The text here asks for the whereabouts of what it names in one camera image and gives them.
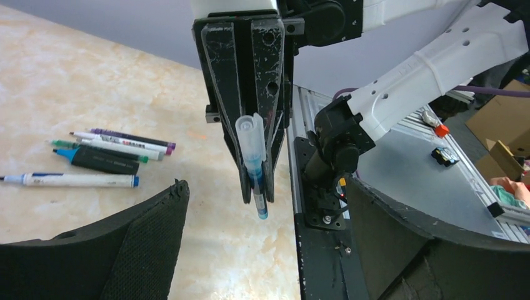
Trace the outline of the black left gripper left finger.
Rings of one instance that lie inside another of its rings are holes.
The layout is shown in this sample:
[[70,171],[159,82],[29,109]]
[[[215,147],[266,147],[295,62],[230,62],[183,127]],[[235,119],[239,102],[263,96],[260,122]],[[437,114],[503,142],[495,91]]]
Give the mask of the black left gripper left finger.
[[176,180],[130,208],[50,240],[1,246],[2,299],[167,299],[189,186]]

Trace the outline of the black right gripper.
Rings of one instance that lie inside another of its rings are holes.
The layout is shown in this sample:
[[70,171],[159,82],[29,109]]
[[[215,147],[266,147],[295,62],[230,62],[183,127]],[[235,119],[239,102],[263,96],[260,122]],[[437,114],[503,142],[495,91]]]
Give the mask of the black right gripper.
[[263,118],[264,198],[273,203],[274,170],[291,113],[294,49],[296,38],[304,34],[304,19],[274,12],[213,14],[195,20],[192,33],[209,96],[206,120],[222,125],[246,204],[251,201],[251,183],[236,120],[254,113]]

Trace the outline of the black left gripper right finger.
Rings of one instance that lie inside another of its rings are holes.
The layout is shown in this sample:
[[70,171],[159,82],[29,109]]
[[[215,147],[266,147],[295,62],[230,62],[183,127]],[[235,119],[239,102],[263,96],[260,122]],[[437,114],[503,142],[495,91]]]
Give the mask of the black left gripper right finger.
[[528,299],[529,245],[444,222],[347,177],[371,299]]

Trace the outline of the blue capped pen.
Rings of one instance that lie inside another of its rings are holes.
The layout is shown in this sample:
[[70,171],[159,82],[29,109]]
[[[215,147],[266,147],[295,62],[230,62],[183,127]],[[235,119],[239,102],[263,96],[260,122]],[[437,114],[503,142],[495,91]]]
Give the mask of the blue capped pen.
[[251,191],[260,219],[268,218],[264,194],[263,162],[266,160],[263,119],[258,113],[237,119],[236,134],[242,159],[251,182]]

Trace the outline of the white pen blue cap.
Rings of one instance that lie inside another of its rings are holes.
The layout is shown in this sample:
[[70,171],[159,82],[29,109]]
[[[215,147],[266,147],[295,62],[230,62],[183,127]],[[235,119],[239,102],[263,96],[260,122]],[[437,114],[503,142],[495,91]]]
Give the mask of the white pen blue cap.
[[26,173],[18,176],[1,176],[1,182],[23,186],[136,188],[139,186],[139,177],[121,174]]

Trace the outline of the black blue highlighter marker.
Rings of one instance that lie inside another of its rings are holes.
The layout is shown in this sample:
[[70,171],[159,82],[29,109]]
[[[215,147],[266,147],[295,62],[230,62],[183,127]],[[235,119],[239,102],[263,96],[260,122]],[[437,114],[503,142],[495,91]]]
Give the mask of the black blue highlighter marker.
[[108,174],[136,175],[139,163],[116,157],[86,147],[76,149],[53,149],[54,153],[66,158],[73,166]]

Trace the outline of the purple white pen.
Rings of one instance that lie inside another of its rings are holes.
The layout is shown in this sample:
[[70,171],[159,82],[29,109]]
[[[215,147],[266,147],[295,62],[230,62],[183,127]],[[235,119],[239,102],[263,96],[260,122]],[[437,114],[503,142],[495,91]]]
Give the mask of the purple white pen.
[[123,144],[125,146],[132,146],[135,148],[143,148],[143,149],[158,151],[167,156],[171,155],[174,151],[174,149],[169,146],[161,146],[161,145],[152,144],[148,142],[135,141],[132,139],[113,137],[113,136],[108,136],[104,134],[94,134],[94,133],[77,132],[77,131],[70,132],[69,134],[77,138],[81,138],[81,139],[90,139],[90,140],[98,139],[98,140],[102,140],[102,141],[106,141],[110,143],[117,143],[117,144]]

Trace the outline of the dark blue pen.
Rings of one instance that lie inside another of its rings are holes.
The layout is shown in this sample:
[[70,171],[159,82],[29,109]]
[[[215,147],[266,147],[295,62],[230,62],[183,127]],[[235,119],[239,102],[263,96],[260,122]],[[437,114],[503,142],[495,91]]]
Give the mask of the dark blue pen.
[[140,141],[140,142],[144,142],[144,143],[155,144],[155,145],[158,145],[158,146],[166,146],[166,147],[169,147],[172,150],[175,150],[175,148],[176,148],[176,143],[175,142],[161,141],[161,140],[158,140],[158,139],[151,139],[151,138],[148,138],[148,137],[135,136],[133,134],[126,134],[126,133],[123,133],[123,132],[111,131],[111,130],[107,130],[107,129],[91,128],[91,129],[89,129],[89,132],[90,133],[94,133],[94,134],[103,134],[103,135],[113,136],[113,137],[117,137],[117,138],[131,139],[131,140],[134,140],[134,141]]

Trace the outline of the green transparent pen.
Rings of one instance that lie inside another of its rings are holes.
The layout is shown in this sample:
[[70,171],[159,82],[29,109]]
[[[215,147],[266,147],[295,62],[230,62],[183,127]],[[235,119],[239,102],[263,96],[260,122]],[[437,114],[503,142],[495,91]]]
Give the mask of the green transparent pen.
[[110,154],[110,155],[113,155],[119,158],[137,161],[140,163],[147,163],[149,161],[149,158],[147,156],[141,156],[141,155],[131,154],[131,153],[122,152],[122,151],[115,151],[112,149],[104,149],[101,147],[85,145],[85,144],[81,144],[78,142],[70,142],[70,141],[65,141],[65,140],[60,140],[60,139],[50,140],[47,142],[50,145],[55,146],[57,148],[65,148],[65,149],[88,148],[88,149],[100,151],[102,153]]

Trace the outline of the white grey marker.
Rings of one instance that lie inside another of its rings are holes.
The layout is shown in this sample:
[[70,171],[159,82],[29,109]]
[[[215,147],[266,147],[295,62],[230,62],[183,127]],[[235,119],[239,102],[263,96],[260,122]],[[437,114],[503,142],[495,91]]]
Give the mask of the white grey marker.
[[149,159],[162,161],[164,159],[164,154],[158,151],[153,151],[150,149],[143,149],[140,147],[134,147],[134,146],[126,146],[123,144],[113,143],[113,142],[107,142],[102,141],[99,139],[77,139],[78,142],[80,142],[83,145],[87,146],[94,146],[98,148],[113,150],[113,151],[120,151],[128,154],[135,154],[139,156],[146,156]]

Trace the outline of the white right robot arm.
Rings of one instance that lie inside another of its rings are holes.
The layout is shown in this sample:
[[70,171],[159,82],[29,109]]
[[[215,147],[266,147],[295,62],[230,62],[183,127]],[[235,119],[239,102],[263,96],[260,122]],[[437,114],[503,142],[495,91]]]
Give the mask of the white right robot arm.
[[[293,101],[294,57],[304,46],[356,38],[444,1],[193,1],[192,33],[206,83],[206,118],[222,125],[242,198],[268,217],[274,168]],[[306,184],[335,194],[399,121],[465,80],[529,51],[529,2],[483,1],[386,74],[318,113]]]

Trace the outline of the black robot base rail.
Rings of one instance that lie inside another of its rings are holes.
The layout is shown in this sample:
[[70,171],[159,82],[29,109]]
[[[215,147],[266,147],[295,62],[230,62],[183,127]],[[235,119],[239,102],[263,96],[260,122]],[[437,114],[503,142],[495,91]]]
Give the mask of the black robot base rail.
[[301,299],[368,299],[351,222],[344,218],[330,180],[318,185],[305,168],[316,149],[308,139],[291,144],[294,228]]

